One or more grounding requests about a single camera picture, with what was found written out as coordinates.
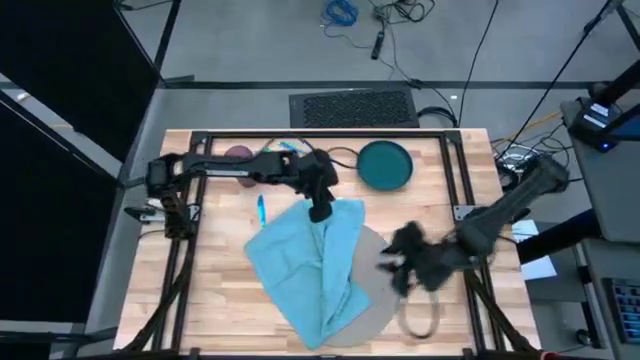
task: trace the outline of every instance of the gray floor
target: gray floor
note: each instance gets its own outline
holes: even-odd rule
[[[129,0],[136,6],[152,2],[155,0]],[[360,8],[356,25],[328,31],[348,34],[354,42],[369,45],[379,25],[369,15],[371,5],[367,0],[353,2]],[[389,68],[369,60],[369,50],[356,49],[344,39],[323,35],[320,27],[323,3],[324,0],[183,0],[162,74],[165,77],[194,74],[200,81],[387,79]],[[551,80],[577,43],[585,23],[603,3],[604,0],[502,1],[478,56],[473,79]],[[465,80],[492,6],[493,0],[440,0],[425,21],[395,26],[398,62],[411,77]],[[640,1],[628,0],[627,6],[640,10]],[[151,58],[157,50],[169,8],[167,4],[124,13]],[[382,57],[393,63],[389,40],[387,35]],[[587,39],[561,79],[611,79],[637,57],[638,51],[614,14]],[[401,79],[400,73],[395,71],[392,79]],[[149,107],[133,173],[140,174],[145,159],[157,154],[167,128],[287,128],[288,95],[315,91],[158,90]],[[450,101],[458,112],[462,91],[441,91],[449,99],[457,96]],[[487,128],[491,138],[509,135],[527,118],[542,93],[541,90],[470,90],[465,100],[463,127]],[[561,101],[584,94],[578,90],[552,91],[535,118],[557,111]],[[431,90],[414,90],[413,95],[417,108],[443,105]],[[638,99],[640,92],[633,91],[621,104],[637,103]],[[52,124],[62,121],[39,107],[34,99],[25,101],[24,106],[39,112],[39,116]],[[557,123],[557,120],[549,122],[526,136],[549,131]],[[429,117],[421,119],[420,124],[429,128],[447,126],[440,119]],[[564,130],[557,134],[559,140],[568,144]],[[572,177],[580,177],[573,156],[570,170]],[[128,194],[125,203],[139,205],[141,196]],[[560,222],[589,207],[584,185],[576,182],[565,193],[536,202],[531,218]],[[126,218],[118,219],[88,330],[118,323],[138,228]],[[558,351],[577,345],[571,331],[584,327],[577,304],[534,303],[534,312],[546,349]],[[109,346],[100,344],[84,352],[105,351]],[[590,349],[575,354],[607,357],[606,353]]]

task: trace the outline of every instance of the teal plate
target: teal plate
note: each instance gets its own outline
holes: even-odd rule
[[[413,174],[413,161],[409,152],[386,140],[373,141],[363,147],[356,167],[360,178],[380,191],[401,188]]]

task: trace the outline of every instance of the light blue cloth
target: light blue cloth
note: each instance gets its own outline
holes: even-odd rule
[[[369,307],[351,281],[364,203],[336,200],[333,214],[314,224],[311,202],[299,201],[247,243],[245,252],[265,291],[304,344],[315,349]]]

